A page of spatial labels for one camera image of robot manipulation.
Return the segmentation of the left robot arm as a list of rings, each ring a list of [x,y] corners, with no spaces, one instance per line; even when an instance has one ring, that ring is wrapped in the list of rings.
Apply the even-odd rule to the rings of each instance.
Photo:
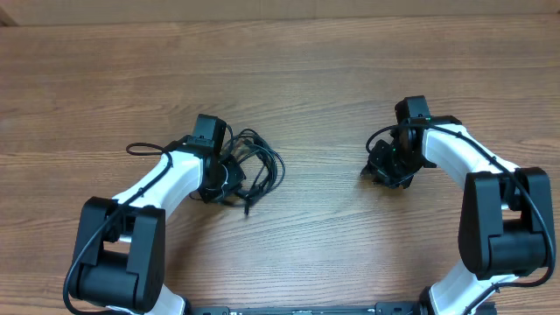
[[[131,143],[132,156],[158,163],[136,184],[112,198],[92,197],[81,209],[73,260],[62,298],[72,314],[75,299],[98,314],[189,314],[186,298],[165,285],[166,222],[192,192],[220,192],[228,181],[222,165],[230,126],[200,114],[192,134],[166,146]]]

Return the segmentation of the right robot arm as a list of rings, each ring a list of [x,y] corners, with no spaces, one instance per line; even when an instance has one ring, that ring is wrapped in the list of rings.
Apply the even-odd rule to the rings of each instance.
[[[424,96],[395,105],[386,142],[366,142],[361,171],[377,185],[406,189],[423,168],[442,169],[463,191],[460,259],[416,302],[380,302],[376,314],[495,314],[489,298],[503,288],[535,288],[553,276],[557,245],[550,178],[521,168],[474,139],[452,115],[432,115]]]

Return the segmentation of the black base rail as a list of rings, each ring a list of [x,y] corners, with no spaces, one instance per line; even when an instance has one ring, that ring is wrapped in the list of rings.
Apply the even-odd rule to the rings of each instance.
[[[192,307],[192,315],[421,315],[428,314],[418,302],[379,302],[369,306],[333,307],[263,307],[237,308],[226,306]]]

